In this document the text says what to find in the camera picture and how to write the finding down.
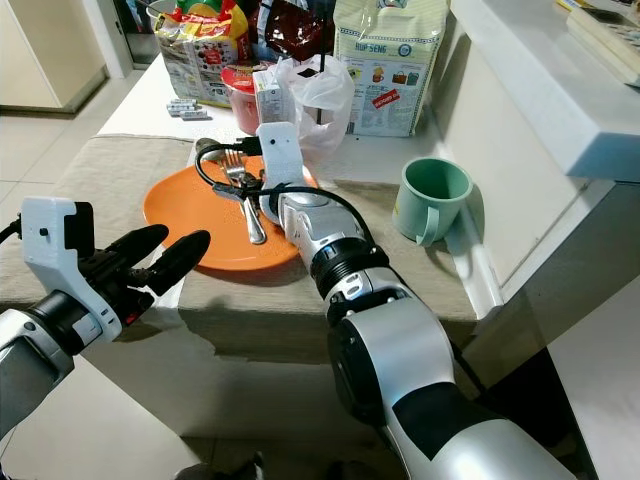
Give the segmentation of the orange plate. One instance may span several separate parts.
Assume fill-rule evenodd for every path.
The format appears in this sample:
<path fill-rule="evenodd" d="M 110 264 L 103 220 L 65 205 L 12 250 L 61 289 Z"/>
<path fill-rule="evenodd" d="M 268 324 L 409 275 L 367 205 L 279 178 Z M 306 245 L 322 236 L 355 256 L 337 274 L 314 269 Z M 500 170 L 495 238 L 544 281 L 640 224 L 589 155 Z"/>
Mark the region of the orange plate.
<path fill-rule="evenodd" d="M 276 268 L 300 257 L 283 230 L 264 214 L 259 218 L 268 239 L 252 244 L 241 205 L 216 195 L 192 166 L 156 183 L 147 192 L 142 210 L 146 224 L 163 224 L 169 229 L 165 247 L 195 230 L 207 230 L 211 242 L 198 262 L 201 268 L 242 273 Z"/>

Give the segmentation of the pale flat box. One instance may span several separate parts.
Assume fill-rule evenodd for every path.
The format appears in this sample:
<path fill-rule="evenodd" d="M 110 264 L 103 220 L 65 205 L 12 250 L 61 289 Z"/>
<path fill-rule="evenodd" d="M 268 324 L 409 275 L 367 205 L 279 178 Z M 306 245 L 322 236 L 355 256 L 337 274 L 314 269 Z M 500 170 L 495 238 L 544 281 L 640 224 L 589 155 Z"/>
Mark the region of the pale flat box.
<path fill-rule="evenodd" d="M 586 0 L 556 0 L 566 9 L 567 31 L 614 77 L 640 90 L 640 24 L 625 14 L 594 8 Z"/>

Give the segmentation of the metal fork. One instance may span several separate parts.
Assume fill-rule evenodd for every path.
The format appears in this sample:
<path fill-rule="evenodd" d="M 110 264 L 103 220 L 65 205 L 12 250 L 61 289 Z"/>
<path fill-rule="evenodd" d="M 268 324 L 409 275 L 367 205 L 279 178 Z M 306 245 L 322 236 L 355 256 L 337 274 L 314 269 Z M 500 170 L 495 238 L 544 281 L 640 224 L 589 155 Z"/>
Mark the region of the metal fork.
<path fill-rule="evenodd" d="M 221 169 L 224 170 L 225 177 L 229 180 L 233 186 L 241 188 L 241 174 L 246 173 L 244 168 L 243 154 L 237 150 L 224 150 L 223 160 L 220 161 Z M 251 244 L 264 244 L 266 242 L 265 230 L 262 228 L 261 221 L 259 219 L 259 210 L 252 202 L 250 198 L 243 197 L 239 201 L 239 207 L 246 221 L 246 229 L 248 238 L 250 238 Z"/>

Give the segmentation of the white plastic bag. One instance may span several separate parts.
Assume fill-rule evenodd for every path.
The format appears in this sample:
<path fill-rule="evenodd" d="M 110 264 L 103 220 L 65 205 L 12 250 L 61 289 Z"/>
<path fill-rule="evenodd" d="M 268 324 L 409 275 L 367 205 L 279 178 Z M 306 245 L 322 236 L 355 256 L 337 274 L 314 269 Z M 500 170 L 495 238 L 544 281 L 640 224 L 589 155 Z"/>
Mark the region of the white plastic bag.
<path fill-rule="evenodd" d="M 332 55 L 283 58 L 271 68 L 285 96 L 285 120 L 298 131 L 303 159 L 320 163 L 346 137 L 355 96 L 347 65 Z"/>

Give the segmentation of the yellow red snack bag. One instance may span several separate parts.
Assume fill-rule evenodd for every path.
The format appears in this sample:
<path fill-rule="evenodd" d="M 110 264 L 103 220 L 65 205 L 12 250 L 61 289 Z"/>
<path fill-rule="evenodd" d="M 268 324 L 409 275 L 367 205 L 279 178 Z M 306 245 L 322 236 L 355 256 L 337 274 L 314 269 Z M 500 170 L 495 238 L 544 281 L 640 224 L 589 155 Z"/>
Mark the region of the yellow red snack bag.
<path fill-rule="evenodd" d="M 250 67 L 250 23 L 237 0 L 175 0 L 155 20 L 155 36 L 179 99 L 227 108 L 221 73 Z"/>

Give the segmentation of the small grey white packets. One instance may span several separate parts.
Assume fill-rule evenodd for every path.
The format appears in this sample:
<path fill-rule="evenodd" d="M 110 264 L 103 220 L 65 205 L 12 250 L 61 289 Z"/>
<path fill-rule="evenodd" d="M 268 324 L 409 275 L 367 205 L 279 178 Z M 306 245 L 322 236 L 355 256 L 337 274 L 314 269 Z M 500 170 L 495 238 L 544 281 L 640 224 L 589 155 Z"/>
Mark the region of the small grey white packets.
<path fill-rule="evenodd" d="M 209 113 L 202 109 L 197 101 L 191 99 L 174 99 L 166 104 L 166 113 L 174 118 L 183 119 L 184 122 L 209 119 Z"/>

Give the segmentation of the green mug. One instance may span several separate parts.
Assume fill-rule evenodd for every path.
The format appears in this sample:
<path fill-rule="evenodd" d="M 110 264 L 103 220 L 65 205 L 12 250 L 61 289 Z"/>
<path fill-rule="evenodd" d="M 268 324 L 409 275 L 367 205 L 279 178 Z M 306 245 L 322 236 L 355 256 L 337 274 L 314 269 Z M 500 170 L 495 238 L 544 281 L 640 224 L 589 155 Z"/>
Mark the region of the green mug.
<path fill-rule="evenodd" d="M 426 247 L 447 236 L 474 183 L 461 166 L 443 157 L 404 164 L 392 224 L 408 241 Z"/>

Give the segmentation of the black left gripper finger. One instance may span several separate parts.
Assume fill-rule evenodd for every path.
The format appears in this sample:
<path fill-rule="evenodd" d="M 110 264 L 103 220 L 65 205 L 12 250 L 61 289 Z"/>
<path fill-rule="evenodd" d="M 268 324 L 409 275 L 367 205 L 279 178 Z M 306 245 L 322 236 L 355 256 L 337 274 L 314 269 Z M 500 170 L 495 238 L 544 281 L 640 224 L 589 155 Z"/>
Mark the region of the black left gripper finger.
<path fill-rule="evenodd" d="M 111 242 L 105 251 L 113 255 L 111 259 L 119 268 L 133 268 L 138 262 L 151 255 L 151 252 L 165 241 L 168 234 L 169 229 L 165 225 L 147 225 L 147 227 L 132 230 Z"/>
<path fill-rule="evenodd" d="M 175 284 L 195 270 L 198 262 L 209 251 L 211 234 L 207 230 L 196 230 L 183 236 L 157 257 L 147 268 L 147 288 L 156 296 L 169 292 Z"/>

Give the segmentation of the dark red snack bag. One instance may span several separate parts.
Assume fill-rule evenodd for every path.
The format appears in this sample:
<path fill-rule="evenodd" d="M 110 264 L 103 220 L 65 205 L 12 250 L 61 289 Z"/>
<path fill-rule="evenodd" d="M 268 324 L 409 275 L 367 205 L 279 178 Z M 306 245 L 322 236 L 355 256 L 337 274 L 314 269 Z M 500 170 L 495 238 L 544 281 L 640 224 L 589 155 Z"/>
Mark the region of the dark red snack bag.
<path fill-rule="evenodd" d="M 260 59 L 307 60 L 333 54 L 337 0 L 259 0 L 250 20 Z"/>

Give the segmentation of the white table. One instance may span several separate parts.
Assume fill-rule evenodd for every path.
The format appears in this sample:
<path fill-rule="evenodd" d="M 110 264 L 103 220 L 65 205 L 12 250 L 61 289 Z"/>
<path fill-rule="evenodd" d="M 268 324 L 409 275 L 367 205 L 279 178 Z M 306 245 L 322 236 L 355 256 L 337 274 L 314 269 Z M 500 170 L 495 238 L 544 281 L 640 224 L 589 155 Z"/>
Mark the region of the white table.
<path fill-rule="evenodd" d="M 230 141 L 239 136 L 227 109 L 209 122 L 183 122 L 166 114 L 173 88 L 163 60 L 151 61 L 96 137 L 200 137 Z M 337 156 L 316 165 L 317 178 L 396 184 L 401 169 L 416 157 L 443 156 L 433 124 L 424 122 L 408 138 L 351 136 Z M 340 406 L 329 360 L 325 364 L 278 364 L 215 355 L 192 340 L 174 349 L 95 346 L 88 360 L 134 401 L 180 436 L 271 438 L 302 436 L 362 440 L 369 428 Z"/>

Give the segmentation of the white counter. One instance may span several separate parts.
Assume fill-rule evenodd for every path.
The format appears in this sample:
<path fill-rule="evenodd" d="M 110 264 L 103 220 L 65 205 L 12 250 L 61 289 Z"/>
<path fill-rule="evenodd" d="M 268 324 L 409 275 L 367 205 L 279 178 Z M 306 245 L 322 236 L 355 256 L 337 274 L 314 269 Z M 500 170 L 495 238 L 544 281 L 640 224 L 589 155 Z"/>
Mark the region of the white counter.
<path fill-rule="evenodd" d="M 451 28 L 433 108 L 476 186 L 488 328 L 557 337 L 640 276 L 640 92 L 556 0 L 452 0 Z"/>

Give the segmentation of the small white carton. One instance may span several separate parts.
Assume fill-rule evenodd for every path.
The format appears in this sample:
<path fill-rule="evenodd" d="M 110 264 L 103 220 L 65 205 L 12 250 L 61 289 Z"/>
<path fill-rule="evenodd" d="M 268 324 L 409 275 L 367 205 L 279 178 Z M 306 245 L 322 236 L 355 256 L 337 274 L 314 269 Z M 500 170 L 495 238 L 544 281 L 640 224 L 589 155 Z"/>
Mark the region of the small white carton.
<path fill-rule="evenodd" d="M 291 92 L 274 67 L 253 70 L 252 82 L 260 124 L 293 122 Z"/>

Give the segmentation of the cream cracker package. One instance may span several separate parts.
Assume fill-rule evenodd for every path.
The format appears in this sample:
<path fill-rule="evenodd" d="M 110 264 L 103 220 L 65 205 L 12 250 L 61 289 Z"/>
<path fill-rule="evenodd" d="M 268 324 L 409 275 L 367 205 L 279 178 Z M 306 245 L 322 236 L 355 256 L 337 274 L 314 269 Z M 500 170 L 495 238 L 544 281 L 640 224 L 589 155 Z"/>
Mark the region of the cream cracker package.
<path fill-rule="evenodd" d="M 355 82 L 347 132 L 415 133 L 449 0 L 337 0 L 335 58 Z"/>

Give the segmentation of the beige linen table cloth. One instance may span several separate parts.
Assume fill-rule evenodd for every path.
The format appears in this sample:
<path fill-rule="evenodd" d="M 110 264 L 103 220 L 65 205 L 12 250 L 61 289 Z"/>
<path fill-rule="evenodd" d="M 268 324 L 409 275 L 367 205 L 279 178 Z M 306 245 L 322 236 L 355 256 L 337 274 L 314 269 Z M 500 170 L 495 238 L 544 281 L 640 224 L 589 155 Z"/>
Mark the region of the beige linen table cloth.
<path fill-rule="evenodd" d="M 142 204 L 161 179 L 186 165 L 192 143 L 164 137 L 95 137 L 78 152 L 52 195 L 86 201 L 97 246 L 145 224 Z M 467 346 L 479 323 L 442 244 L 425 250 L 390 224 L 397 186 L 320 179 L 364 215 L 390 265 L 438 315 L 457 346 Z M 326 307 L 298 257 L 259 271 L 197 270 L 180 288 L 177 306 L 155 306 L 115 339 L 115 346 L 174 349 L 192 340 L 215 355 L 278 364 L 325 364 Z"/>

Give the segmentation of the beige cabinet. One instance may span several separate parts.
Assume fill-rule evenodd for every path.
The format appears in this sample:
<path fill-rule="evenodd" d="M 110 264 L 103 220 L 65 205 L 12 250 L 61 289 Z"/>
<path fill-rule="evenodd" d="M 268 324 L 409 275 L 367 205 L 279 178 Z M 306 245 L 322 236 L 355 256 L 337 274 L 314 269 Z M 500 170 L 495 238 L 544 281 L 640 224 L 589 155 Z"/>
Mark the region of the beige cabinet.
<path fill-rule="evenodd" d="M 82 0 L 0 0 L 0 105 L 76 113 L 106 79 Z"/>

